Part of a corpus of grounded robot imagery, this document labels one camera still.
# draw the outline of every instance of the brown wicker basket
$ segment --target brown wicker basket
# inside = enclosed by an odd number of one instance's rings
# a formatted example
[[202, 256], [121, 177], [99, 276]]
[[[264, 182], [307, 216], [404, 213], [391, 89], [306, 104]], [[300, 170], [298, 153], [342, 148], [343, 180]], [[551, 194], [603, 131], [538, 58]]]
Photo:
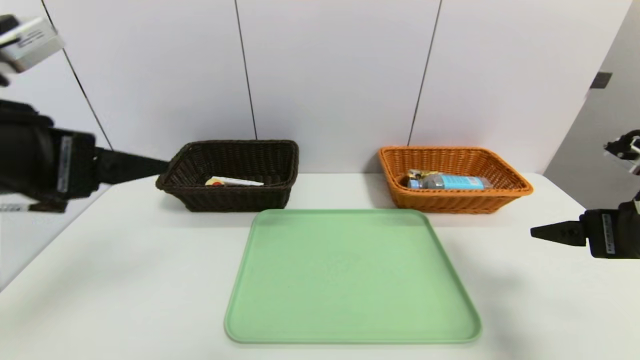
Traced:
[[[206, 186], [211, 176], [264, 186]], [[212, 140], [185, 145], [156, 187], [190, 211], [282, 209], [298, 176], [298, 144], [290, 140]]]
[[[378, 156], [398, 208], [426, 213], [494, 213], [533, 187], [495, 153], [479, 147], [383, 147]], [[409, 169], [484, 176], [489, 190], [413, 190], [404, 186]]]

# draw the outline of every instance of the basket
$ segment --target basket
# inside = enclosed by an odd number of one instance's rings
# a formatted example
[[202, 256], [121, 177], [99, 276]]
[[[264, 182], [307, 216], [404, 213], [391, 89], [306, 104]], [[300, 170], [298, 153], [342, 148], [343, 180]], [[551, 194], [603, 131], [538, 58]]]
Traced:
[[[298, 144], [290, 140], [212, 140], [185, 145], [156, 187], [190, 211], [282, 209], [298, 175]], [[211, 176], [259, 181], [264, 186], [206, 186]]]
[[[490, 214], [533, 192], [533, 187], [494, 152], [479, 147], [383, 147], [378, 156], [398, 208], [426, 213]], [[403, 186], [409, 169], [483, 176], [493, 189], [430, 190]]]

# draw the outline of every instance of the orange wicker basket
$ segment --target orange wicker basket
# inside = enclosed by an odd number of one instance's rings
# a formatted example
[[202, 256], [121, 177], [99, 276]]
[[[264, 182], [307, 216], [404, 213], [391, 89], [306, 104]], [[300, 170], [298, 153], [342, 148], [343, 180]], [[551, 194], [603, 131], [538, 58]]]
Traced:
[[[490, 214], [533, 192], [533, 187], [494, 152], [480, 147], [383, 147], [378, 156], [398, 208], [426, 213]], [[488, 190], [413, 190], [404, 186], [409, 169], [483, 176]]]

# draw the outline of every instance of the white wall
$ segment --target white wall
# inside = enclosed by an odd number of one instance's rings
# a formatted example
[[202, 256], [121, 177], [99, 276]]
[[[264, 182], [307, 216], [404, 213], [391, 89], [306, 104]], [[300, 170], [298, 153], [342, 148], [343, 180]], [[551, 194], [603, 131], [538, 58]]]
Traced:
[[[544, 171], [630, 2], [442, 0], [411, 144]], [[115, 148], [168, 159], [256, 132], [296, 140], [302, 172], [360, 172], [409, 139], [440, 2], [47, 4]]]
[[[4, 0], [0, 13], [46, 17], [39, 0]], [[0, 99], [26, 102], [57, 127], [96, 135], [97, 143], [108, 146], [62, 52], [25, 73], [10, 76], [8, 88], [0, 88]], [[75, 217], [91, 204], [104, 188], [89, 199], [72, 202], [64, 215], [3, 213], [0, 215], [0, 289], [4, 288]], [[24, 202], [18, 195], [5, 195], [0, 202]]]
[[444, 0], [411, 145], [477, 145], [543, 172], [631, 0]]
[[255, 139], [233, 0], [56, 0], [49, 14], [114, 149], [170, 159]]
[[589, 209], [617, 208], [640, 190], [640, 178], [603, 158], [602, 144], [640, 129], [640, 2], [634, 1], [602, 70], [613, 72], [606, 89], [589, 92], [560, 149], [545, 171]]
[[406, 145], [439, 0], [238, 0], [258, 138], [301, 172], [371, 172]]

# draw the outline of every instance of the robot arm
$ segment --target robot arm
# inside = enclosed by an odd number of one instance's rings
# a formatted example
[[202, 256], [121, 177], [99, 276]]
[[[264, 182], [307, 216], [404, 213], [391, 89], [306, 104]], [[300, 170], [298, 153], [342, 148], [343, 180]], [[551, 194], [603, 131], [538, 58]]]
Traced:
[[[0, 15], [0, 85], [9, 85], [2, 73], [28, 70], [62, 46], [46, 20], [19, 22]], [[68, 200], [90, 196], [101, 183], [157, 175], [167, 166], [96, 147], [92, 134], [55, 128], [30, 105], [0, 100], [0, 193], [22, 193], [40, 202], [0, 211], [64, 212]]]
[[[640, 175], [640, 130], [633, 130], [604, 145], [605, 155], [613, 157], [629, 170]], [[594, 258], [640, 258], [640, 192], [617, 209], [592, 209], [579, 221], [534, 227], [531, 236], [571, 246], [586, 246]]]

